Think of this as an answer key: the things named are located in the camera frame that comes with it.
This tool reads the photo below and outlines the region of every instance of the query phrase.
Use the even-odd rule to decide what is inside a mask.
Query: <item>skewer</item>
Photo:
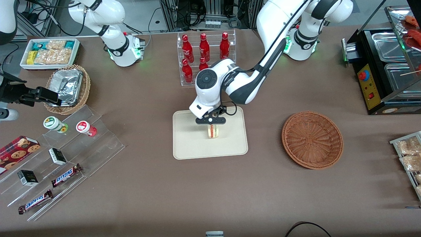
[[[421,70],[418,70],[418,71],[415,71],[415,72],[410,72],[410,73],[404,73],[404,74],[401,74],[400,76],[405,76],[405,75],[409,75],[409,74],[412,74],[412,73],[421,73]]]

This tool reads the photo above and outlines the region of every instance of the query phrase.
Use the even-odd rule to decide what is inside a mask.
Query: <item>red bottle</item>
[[[199,70],[202,71],[203,69],[206,69],[206,68],[209,68],[208,64],[206,63],[206,59],[204,57],[201,57]]]
[[[189,61],[187,59],[183,59],[183,67],[181,68],[183,71],[183,77],[187,84],[193,83],[193,71],[189,65]]]
[[[205,33],[200,34],[199,49],[200,49],[200,56],[204,57],[205,60],[208,62],[211,59],[211,52],[210,52],[210,49],[209,49],[209,42],[206,39]]]
[[[193,56],[193,47],[192,47],[192,44],[190,44],[190,42],[189,42],[189,37],[187,35],[183,35],[181,38],[183,39],[183,54],[184,54],[184,57],[190,63],[193,63],[195,61],[195,57]]]
[[[222,40],[221,44],[219,45],[219,59],[227,59],[229,58],[229,41],[228,41],[228,33],[222,33]]]

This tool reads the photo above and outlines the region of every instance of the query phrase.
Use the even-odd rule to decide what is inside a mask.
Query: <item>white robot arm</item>
[[[115,0],[79,0],[70,5],[70,16],[78,23],[85,24],[104,41],[111,59],[127,67],[143,59],[144,40],[131,35],[124,35],[117,24],[124,21],[125,11],[120,2]]]
[[[224,124],[225,118],[219,117],[226,113],[226,107],[221,104],[221,93],[224,90],[235,104],[248,104],[256,96],[260,86],[270,74],[287,44],[286,36],[291,26],[302,16],[300,28],[302,31],[291,31],[289,35],[299,35],[306,39],[309,46],[301,46],[301,41],[292,41],[290,57],[304,60],[311,54],[311,45],[317,40],[323,21],[327,17],[340,21],[349,17],[353,4],[351,0],[269,0],[260,10],[257,17],[257,30],[263,41],[265,55],[253,69],[243,70],[231,59],[215,62],[208,69],[200,71],[196,77],[197,97],[190,105],[191,112],[197,117],[198,124]],[[317,34],[309,17],[322,20],[317,26]],[[311,35],[304,29],[309,28]]]

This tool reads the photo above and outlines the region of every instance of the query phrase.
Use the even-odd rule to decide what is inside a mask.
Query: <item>brown table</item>
[[[78,64],[92,80],[88,105],[127,147],[36,222],[0,197],[0,235],[200,237],[223,230],[278,237],[313,221],[333,236],[420,236],[421,210],[404,209],[419,202],[388,141],[421,130],[421,116],[367,115],[354,72],[342,62],[340,40],[354,30],[327,27],[309,60],[279,60],[255,100],[241,106],[246,155],[183,161],[172,155],[172,115],[196,93],[180,86],[176,34],[153,35],[145,59],[131,67],[116,66],[99,37],[79,38]],[[237,39],[238,64],[254,66],[261,41],[251,30],[237,31]],[[39,86],[50,74],[22,70],[20,77]],[[46,132],[42,120],[52,114],[42,104],[10,107],[20,118],[0,123],[0,144]],[[327,115],[342,132],[344,154],[329,169],[300,167],[281,145],[283,123],[303,110]],[[323,236],[310,226],[291,236],[299,234]]]

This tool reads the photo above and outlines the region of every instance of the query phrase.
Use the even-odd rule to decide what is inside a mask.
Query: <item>wicker basket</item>
[[[53,107],[44,103],[47,110],[52,113],[58,113],[61,115],[72,114],[78,111],[80,108],[82,108],[86,104],[86,101],[88,100],[89,90],[91,89],[91,79],[89,78],[89,75],[87,74],[85,69],[83,69],[83,67],[79,65],[72,65],[72,66],[61,68],[59,70],[70,70],[70,69],[78,69],[82,71],[83,73],[82,85],[80,85],[80,93],[79,93],[79,98],[78,98],[79,102],[73,107]],[[51,83],[51,79],[53,75],[51,75],[50,79],[47,82],[47,88],[50,87],[50,83]]]
[[[285,122],[282,143],[295,162],[313,170],[334,165],[344,149],[338,127],[328,117],[311,111],[293,114]]]

